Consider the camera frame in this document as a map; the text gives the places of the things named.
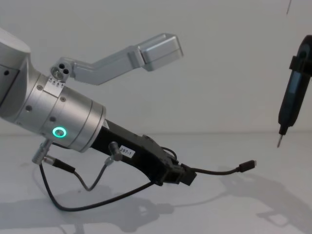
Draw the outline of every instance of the label sticker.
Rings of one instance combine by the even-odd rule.
[[[132,157],[133,155],[135,155],[135,151],[132,150],[132,149],[129,149],[128,147],[125,147],[125,146],[121,146],[120,147],[120,151],[123,155],[127,156],[127,157]]]

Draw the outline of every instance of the green led ring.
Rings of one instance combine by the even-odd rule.
[[[57,133],[58,131],[62,131],[63,134],[62,134],[62,135],[59,135],[59,133]],[[65,137],[66,134],[67,134],[65,128],[63,128],[63,127],[56,127],[56,128],[54,128],[53,131],[52,131],[52,133],[53,133],[53,135],[54,135],[55,137],[57,137],[57,138],[63,138],[63,137]]]

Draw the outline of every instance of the white table surface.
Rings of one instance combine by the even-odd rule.
[[[189,187],[153,186],[90,211],[58,211],[47,197],[31,158],[34,136],[1,136],[0,234],[310,234],[312,233],[312,134],[150,135],[174,149],[187,165],[227,170],[256,159],[256,169],[224,177],[198,175]],[[77,168],[92,183],[106,158],[55,146],[50,154]],[[135,168],[111,165],[93,192],[77,179],[45,166],[53,192],[66,206],[81,206],[147,182]]]

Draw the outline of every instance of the electric screwdriver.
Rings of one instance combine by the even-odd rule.
[[[298,49],[297,56],[293,56],[290,69],[292,70],[284,99],[278,115],[280,146],[282,137],[289,127],[292,127],[299,115],[299,111],[312,76],[312,35],[306,36]]]

